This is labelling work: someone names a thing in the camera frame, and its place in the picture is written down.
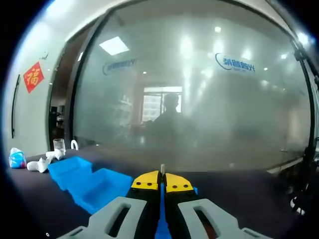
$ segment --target glass wall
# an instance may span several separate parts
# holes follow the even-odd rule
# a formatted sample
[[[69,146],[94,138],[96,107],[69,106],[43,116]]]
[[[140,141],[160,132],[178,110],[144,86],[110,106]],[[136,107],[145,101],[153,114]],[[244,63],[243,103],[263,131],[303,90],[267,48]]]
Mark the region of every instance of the glass wall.
[[[309,98],[290,38],[240,6],[120,8],[83,60],[73,134],[116,160],[173,171],[267,169],[307,145]]]

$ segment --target blue plastic tray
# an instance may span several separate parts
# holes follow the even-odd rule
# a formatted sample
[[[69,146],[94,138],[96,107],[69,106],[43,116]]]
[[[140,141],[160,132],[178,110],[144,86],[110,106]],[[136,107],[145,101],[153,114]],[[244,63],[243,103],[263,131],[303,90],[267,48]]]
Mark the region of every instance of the blue plastic tray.
[[[198,189],[193,187],[195,193],[198,194]],[[165,206],[164,206],[164,184],[160,185],[160,215],[159,215],[159,224],[156,230],[155,239],[171,239],[167,222],[165,219]]]
[[[94,214],[110,201],[126,196],[133,178],[109,169],[100,169],[67,189],[77,205]]]
[[[48,166],[51,178],[65,191],[69,185],[92,174],[92,163],[80,157],[71,157]]]

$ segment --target dark table surface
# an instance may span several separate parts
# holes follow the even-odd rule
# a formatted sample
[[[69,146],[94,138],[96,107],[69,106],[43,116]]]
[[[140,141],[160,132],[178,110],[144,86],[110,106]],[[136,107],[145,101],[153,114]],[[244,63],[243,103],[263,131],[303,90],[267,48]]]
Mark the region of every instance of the dark table surface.
[[[136,163],[120,162],[94,148],[68,150],[64,158],[73,155],[91,161],[93,171],[108,168],[135,178],[157,170]],[[45,158],[45,155],[30,157],[27,161],[38,161],[40,157]],[[32,215],[51,237],[56,238],[80,225],[88,225],[90,214],[77,206],[68,192],[61,191],[48,172],[41,174],[9,168],[7,174]],[[247,227],[279,238],[297,219],[284,194],[287,185],[264,170],[175,174],[185,177],[197,187],[201,198],[208,198],[235,216],[240,228]]]

